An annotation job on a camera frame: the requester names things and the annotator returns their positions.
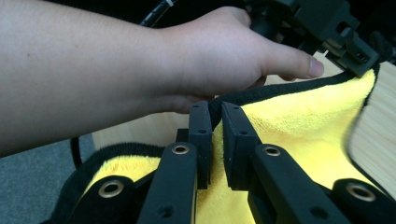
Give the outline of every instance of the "gray carpet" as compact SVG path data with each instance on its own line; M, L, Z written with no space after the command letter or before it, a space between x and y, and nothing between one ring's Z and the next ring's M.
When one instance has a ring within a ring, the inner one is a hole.
M93 152L90 134L80 137L81 158ZM69 141L0 159L0 223L41 223L50 217L75 166Z

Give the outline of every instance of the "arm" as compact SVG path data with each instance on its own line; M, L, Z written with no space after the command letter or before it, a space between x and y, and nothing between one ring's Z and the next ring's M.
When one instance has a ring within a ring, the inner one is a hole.
M151 113L186 112L269 74L323 72L311 56L248 24L242 10L222 8L154 30L47 2L0 0L0 156Z

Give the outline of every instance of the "finger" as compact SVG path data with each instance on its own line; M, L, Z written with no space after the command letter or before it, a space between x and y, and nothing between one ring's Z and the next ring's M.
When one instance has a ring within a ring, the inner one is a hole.
M280 78L282 78L285 81L295 81L296 80L295 77L283 77L283 76L280 76Z
M313 56L286 45L273 42L267 46L271 52L264 68L266 75L282 77L314 78L323 75L324 66Z
M260 77L253 85L251 85L249 88L255 88L255 87L260 87L265 84L265 81L267 80L267 77Z

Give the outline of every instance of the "yellow microfiber cloth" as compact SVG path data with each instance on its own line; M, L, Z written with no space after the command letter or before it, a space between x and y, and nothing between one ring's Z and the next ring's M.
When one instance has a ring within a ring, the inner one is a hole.
M248 193L228 188L219 109L222 102L240 105L262 142L285 148L320 185L331 189L334 181L342 178L375 185L348 157L347 141L375 85L376 71L370 70L361 78L345 72L306 82L265 86L211 102L209 112L215 127L211 185L197 192L196 222L254 223ZM154 171L162 152L163 147L141 144L98 151L66 182L51 220L66 220L92 185L107 176L125 176L135 182Z

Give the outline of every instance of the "brass grommet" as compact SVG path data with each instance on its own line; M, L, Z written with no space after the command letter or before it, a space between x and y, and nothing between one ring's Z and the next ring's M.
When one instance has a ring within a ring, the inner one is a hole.
M177 155L183 155L186 154L190 151L190 149L186 146L176 146L172 148L172 152L177 154Z
M119 180L109 180L99 188L102 198L112 198L119 195L123 190L123 184Z
M265 147L263 151L268 155L268 156L280 156L280 151L276 148L273 147Z
M366 187L360 184L349 183L346 185L346 190L353 197L360 199L365 202L373 202L375 200L375 195Z

